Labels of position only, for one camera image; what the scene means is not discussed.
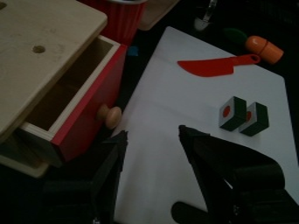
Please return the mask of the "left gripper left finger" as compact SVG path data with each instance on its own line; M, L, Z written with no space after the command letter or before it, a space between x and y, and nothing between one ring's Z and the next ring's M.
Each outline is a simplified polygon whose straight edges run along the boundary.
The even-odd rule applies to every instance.
M54 170L43 186L42 224L114 224L127 132Z

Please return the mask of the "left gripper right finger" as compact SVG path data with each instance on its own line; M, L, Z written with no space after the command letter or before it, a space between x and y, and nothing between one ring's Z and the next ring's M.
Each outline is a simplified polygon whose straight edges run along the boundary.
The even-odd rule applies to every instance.
M185 125L179 139L207 206L195 213L210 224L299 224L299 204L271 157Z

